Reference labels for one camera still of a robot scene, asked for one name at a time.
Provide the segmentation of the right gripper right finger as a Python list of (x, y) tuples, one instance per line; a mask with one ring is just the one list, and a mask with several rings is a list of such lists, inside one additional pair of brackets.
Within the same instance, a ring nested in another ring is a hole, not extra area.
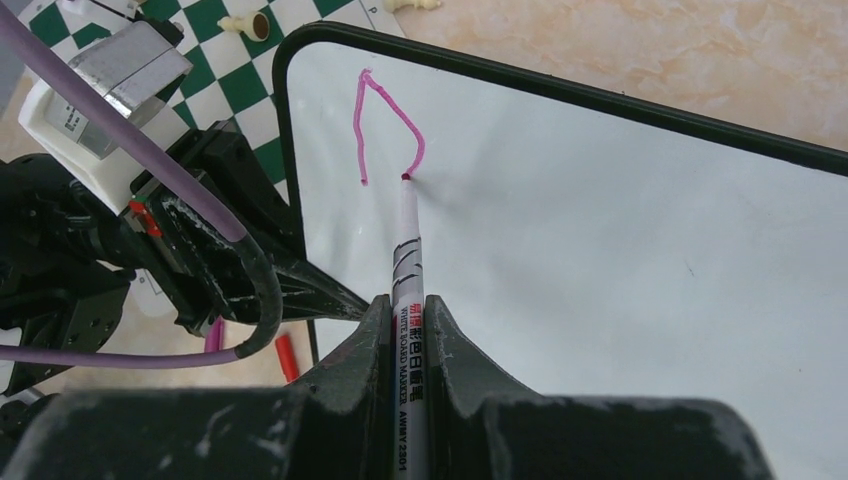
[(770, 479), (753, 429), (706, 399), (545, 396), (425, 301), (437, 479)]

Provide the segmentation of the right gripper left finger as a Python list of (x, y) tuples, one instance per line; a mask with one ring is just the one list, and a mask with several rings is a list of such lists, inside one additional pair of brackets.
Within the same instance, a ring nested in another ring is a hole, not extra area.
[(377, 296), (358, 328), (276, 388), (95, 390), (51, 400), (6, 479), (387, 479), (387, 335)]

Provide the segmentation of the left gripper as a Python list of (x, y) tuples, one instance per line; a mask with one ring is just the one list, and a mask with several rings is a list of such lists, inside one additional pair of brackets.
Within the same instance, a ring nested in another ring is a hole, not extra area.
[[(303, 228), (235, 124), (222, 120), (192, 129), (168, 150), (200, 183), (230, 207), (268, 255), (283, 298), (283, 322), (359, 321), (369, 303), (305, 260)], [(152, 238), (150, 270), (177, 308), (177, 323), (206, 336), (217, 317), (253, 325), (259, 301), (229, 243), (148, 173), (131, 184)]]

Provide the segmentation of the pink whiteboard marker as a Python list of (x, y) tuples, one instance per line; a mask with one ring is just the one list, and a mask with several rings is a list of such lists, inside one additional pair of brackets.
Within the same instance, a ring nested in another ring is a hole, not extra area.
[(427, 479), (430, 461), (422, 241), (417, 194), (409, 174), (401, 177), (399, 241), (393, 251), (391, 302), (396, 407), (393, 477)]

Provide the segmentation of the whiteboard with black frame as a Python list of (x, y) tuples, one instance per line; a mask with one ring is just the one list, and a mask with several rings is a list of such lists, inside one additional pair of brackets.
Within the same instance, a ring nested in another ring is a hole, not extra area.
[(337, 23), (273, 67), (308, 259), (424, 285), (548, 394), (718, 400), (780, 479), (847, 475), (845, 152)]

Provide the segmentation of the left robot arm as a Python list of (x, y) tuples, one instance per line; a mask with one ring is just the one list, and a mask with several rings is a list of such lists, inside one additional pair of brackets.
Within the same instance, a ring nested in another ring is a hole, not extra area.
[[(300, 216), (228, 121), (192, 129), (169, 155), (232, 208), (278, 279), (284, 321), (356, 320), (366, 302), (307, 259)], [(254, 325), (260, 302), (230, 244), (147, 172), (108, 208), (51, 155), (1, 167), (1, 340), (50, 353), (95, 353), (115, 333), (132, 282), (146, 274), (187, 333), (217, 319)]]

